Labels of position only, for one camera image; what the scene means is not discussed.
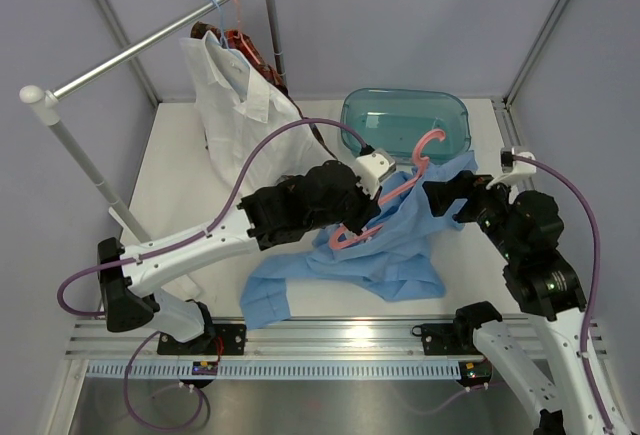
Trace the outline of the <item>light blue shirt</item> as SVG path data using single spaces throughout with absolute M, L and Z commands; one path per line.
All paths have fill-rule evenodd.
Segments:
M 472 151 L 442 165 L 429 166 L 412 189 L 382 207 L 380 215 L 371 221 L 381 229 L 367 241 L 334 250 L 329 240 L 337 228 L 331 226 L 319 231 L 310 251 L 266 258 L 249 275 L 240 298 L 246 326 L 260 329 L 291 317 L 289 279 L 347 282 L 386 302 L 444 297 L 445 284 L 432 264 L 429 238 L 462 228 L 453 221 L 453 212 L 461 203 L 454 203 L 444 216 L 435 217 L 422 184 L 449 181 L 461 171 L 477 169 Z

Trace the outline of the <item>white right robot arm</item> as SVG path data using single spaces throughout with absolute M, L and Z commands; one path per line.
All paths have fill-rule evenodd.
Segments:
M 599 364 L 581 335 L 587 301 L 572 266 L 557 249 L 564 230 L 555 200 L 538 191 L 516 197 L 488 175 L 464 170 L 423 189 L 433 216 L 462 201 L 458 223 L 475 223 L 505 259 L 506 288 L 526 315 L 551 373 L 545 375 L 511 336 L 488 301 L 458 309 L 452 338 L 480 352 L 526 411 L 535 434 L 629 434 Z

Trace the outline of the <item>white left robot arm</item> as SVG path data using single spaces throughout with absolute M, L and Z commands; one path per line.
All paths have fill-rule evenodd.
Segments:
M 392 169 L 376 153 L 350 166 L 330 160 L 242 198 L 213 228 L 196 226 L 138 245 L 101 242 L 105 267 L 99 283 L 108 331 L 149 328 L 189 353 L 205 353 L 216 337 L 208 308 L 177 298 L 164 285 L 225 259 L 297 242 L 330 225 L 360 233 L 379 214 L 381 185 Z

